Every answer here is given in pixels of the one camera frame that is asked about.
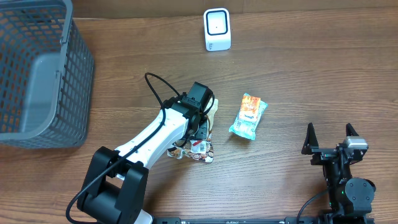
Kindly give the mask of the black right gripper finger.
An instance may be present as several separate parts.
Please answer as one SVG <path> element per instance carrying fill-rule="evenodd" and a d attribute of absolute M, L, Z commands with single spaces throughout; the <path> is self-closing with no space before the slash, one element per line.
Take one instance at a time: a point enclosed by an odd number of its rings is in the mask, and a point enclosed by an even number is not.
<path fill-rule="evenodd" d="M 319 145 L 315 134 L 315 128 L 313 123 L 309 123 L 307 126 L 307 135 L 301 150 L 301 154 L 312 155 L 318 149 Z"/>
<path fill-rule="evenodd" d="M 346 124 L 346 135 L 347 136 L 359 136 L 359 134 L 355 131 L 354 127 L 351 123 Z"/>

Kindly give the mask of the beige Pantree snack pouch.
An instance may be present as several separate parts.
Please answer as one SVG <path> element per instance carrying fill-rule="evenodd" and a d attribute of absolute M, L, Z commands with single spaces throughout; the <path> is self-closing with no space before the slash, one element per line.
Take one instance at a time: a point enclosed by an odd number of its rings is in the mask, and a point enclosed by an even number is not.
<path fill-rule="evenodd" d="M 211 143 L 212 130 L 215 114 L 218 111 L 218 99 L 211 99 L 205 110 L 209 112 L 205 115 L 208 119 L 208 137 L 205 140 L 192 140 L 182 138 L 172 144 L 167 150 L 169 157 L 182 159 L 184 156 L 196 161 L 212 163 L 214 158 L 214 149 Z"/>

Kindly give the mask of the teal wet wipes pack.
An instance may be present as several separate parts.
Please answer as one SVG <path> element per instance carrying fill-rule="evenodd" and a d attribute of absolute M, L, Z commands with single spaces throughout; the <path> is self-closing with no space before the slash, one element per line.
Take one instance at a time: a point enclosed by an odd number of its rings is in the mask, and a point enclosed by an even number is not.
<path fill-rule="evenodd" d="M 255 140 L 257 126 L 267 107 L 268 104 L 260 97 L 245 93 L 234 123 L 229 127 L 229 132 L 242 138 Z"/>

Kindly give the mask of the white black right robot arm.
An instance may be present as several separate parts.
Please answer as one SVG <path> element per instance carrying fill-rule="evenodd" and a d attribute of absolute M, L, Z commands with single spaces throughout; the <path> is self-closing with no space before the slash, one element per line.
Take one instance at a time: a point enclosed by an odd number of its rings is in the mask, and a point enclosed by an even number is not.
<path fill-rule="evenodd" d="M 334 148 L 321 148 L 312 123 L 307 126 L 302 147 L 303 155 L 311 155 L 313 166 L 323 167 L 326 189 L 307 200 L 300 208 L 296 223 L 374 223 L 366 215 L 371 213 L 376 186 L 369 179 L 353 177 L 350 166 L 361 162 L 369 146 L 352 127 L 346 125 L 346 137 Z M 328 195 L 328 210 L 319 212 L 316 218 L 302 218 L 306 207 L 316 199 Z"/>

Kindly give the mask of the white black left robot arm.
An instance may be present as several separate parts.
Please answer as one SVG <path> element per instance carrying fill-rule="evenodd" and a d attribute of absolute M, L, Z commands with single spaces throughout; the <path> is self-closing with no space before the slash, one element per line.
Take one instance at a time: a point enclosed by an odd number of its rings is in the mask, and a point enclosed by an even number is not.
<path fill-rule="evenodd" d="M 200 132 L 212 100 L 213 92 L 196 82 L 188 93 L 164 101 L 156 119 L 134 139 L 115 150 L 99 148 L 71 204 L 97 223 L 155 223 L 143 209 L 149 169 L 175 142 Z"/>

